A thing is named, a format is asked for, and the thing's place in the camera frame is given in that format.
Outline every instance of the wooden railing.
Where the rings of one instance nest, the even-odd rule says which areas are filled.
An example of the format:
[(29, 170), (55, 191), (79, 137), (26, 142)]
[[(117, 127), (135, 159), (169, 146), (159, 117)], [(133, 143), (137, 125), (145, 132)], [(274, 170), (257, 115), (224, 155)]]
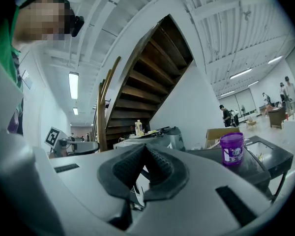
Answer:
[(118, 57), (114, 63), (112, 69), (109, 69), (106, 79), (103, 80), (98, 86), (98, 94), (97, 94), (97, 106), (93, 120), (93, 129), (91, 140), (96, 140), (99, 143), (100, 152), (104, 152), (107, 150), (107, 141), (106, 141), (106, 123), (105, 123), (105, 96), (116, 70), (116, 67), (120, 61), (120, 57)]

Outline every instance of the chair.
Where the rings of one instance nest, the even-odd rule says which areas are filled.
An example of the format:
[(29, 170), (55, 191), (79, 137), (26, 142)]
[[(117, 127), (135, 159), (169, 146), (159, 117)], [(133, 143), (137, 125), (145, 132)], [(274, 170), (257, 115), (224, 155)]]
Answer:
[(257, 127), (257, 122), (255, 120), (253, 120), (251, 117), (248, 117), (248, 119), (246, 121), (246, 125), (247, 125), (247, 128), (248, 128), (248, 126), (253, 126), (253, 125), (255, 125)]

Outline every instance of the cardboard box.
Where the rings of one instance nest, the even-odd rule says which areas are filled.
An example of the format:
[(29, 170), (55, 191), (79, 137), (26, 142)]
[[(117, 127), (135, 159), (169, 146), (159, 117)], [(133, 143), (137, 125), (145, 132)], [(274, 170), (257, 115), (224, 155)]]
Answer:
[(206, 148), (218, 148), (220, 138), (228, 133), (240, 132), (238, 127), (213, 128), (206, 131)]

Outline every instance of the person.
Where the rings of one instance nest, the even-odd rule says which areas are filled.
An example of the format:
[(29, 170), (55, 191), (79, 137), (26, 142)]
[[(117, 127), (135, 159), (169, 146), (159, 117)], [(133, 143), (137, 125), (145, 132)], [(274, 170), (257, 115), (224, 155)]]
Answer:
[(280, 83), (280, 96), (281, 96), (281, 100), (282, 100), (282, 106), (284, 106), (285, 108), (288, 108), (287, 104), (289, 103), (289, 99), (287, 96), (287, 88), (286, 86), (283, 84), (283, 82)]
[(270, 97), (264, 92), (262, 93), (262, 95), (264, 96), (264, 105), (271, 105)]
[(231, 113), (231, 125), (233, 125), (234, 127), (237, 127), (235, 123), (235, 112), (231, 110), (230, 113)]
[(236, 126), (239, 126), (238, 114), (239, 114), (239, 112), (236, 109), (232, 113), (232, 115), (234, 116), (234, 122), (235, 122)]
[(223, 111), (223, 120), (225, 122), (225, 127), (231, 126), (231, 113), (223, 105), (220, 105), (220, 110)]
[(295, 86), (293, 83), (290, 82), (288, 76), (285, 77), (285, 81), (287, 83), (287, 97), (291, 105), (290, 108), (293, 110), (293, 113), (295, 113)]
[[(75, 20), (67, 0), (26, 0), (19, 7), (13, 4), (0, 26), (0, 63), (21, 91), (20, 50), (50, 36), (71, 34)], [(11, 118), (8, 131), (23, 135), (22, 121), (23, 100)]]

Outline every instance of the purple plastic cup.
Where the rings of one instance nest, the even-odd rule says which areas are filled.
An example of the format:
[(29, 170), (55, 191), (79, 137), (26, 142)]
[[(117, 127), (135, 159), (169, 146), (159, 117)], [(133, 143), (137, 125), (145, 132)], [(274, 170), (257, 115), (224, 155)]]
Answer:
[(240, 132), (229, 133), (221, 137), (222, 157), (224, 165), (236, 165), (242, 161), (244, 135)]

